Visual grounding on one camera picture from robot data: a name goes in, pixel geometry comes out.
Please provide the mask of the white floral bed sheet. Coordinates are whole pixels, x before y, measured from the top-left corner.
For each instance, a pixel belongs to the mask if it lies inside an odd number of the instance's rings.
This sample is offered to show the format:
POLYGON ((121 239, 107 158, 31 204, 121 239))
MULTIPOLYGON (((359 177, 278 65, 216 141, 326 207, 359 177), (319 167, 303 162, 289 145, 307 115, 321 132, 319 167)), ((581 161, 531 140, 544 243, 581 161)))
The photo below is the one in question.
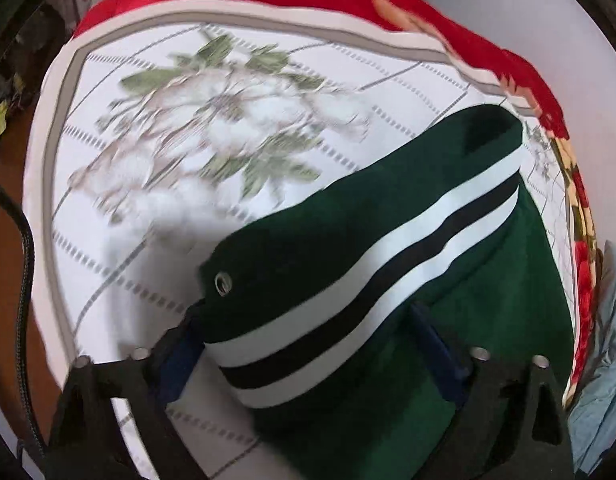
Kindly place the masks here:
MULTIPOLYGON (((201 267, 228 236, 479 105, 524 126, 520 175, 562 279, 572 371, 565 179, 532 105, 490 70, 424 34, 238 0, 151 4, 70 40, 42 85, 24 197, 32 304, 62 390, 79 356, 152 348, 204 302, 201 267)), ((306 479, 206 346, 167 415, 205 479, 306 479)))

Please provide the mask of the green white varsity jacket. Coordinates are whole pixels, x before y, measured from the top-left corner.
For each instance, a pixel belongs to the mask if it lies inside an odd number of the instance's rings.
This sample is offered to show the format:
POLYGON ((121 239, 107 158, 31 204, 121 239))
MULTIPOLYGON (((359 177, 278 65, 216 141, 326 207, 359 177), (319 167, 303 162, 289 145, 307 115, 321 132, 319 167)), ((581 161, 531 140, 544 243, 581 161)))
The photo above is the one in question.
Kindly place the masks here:
POLYGON ((461 110, 201 267, 201 339, 302 477, 408 479, 448 428, 412 304, 446 340, 510 364, 542 354, 567 385, 571 316, 521 179, 523 133, 503 107, 461 110))

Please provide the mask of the red floral blanket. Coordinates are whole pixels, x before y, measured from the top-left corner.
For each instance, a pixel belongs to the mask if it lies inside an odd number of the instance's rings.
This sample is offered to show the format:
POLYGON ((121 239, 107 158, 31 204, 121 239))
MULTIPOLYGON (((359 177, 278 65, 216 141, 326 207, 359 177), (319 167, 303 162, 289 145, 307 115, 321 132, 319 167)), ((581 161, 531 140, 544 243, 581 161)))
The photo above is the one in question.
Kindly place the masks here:
MULTIPOLYGON (((87 12, 76 28, 78 34, 114 16, 166 0, 103 0, 87 12)), ((577 329, 574 364, 564 402, 571 403, 582 384, 590 352, 597 286, 596 233, 588 196, 569 139, 564 113, 536 69, 516 53, 502 49, 475 32, 453 22, 423 0, 248 0, 273 6, 316 8, 355 15, 387 30, 426 32, 440 39, 457 58, 496 75, 503 88, 523 96, 545 130, 565 179, 574 224, 574 278, 577 291, 577 329)))

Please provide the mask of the light blue quilt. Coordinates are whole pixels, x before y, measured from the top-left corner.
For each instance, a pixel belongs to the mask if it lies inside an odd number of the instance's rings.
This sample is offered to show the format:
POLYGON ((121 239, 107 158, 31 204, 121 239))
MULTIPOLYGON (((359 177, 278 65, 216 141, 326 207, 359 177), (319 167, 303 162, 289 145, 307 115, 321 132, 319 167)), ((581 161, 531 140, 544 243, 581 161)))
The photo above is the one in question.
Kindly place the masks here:
POLYGON ((590 474, 616 442, 616 243, 611 240, 604 248, 592 350, 568 427, 574 470, 590 474))

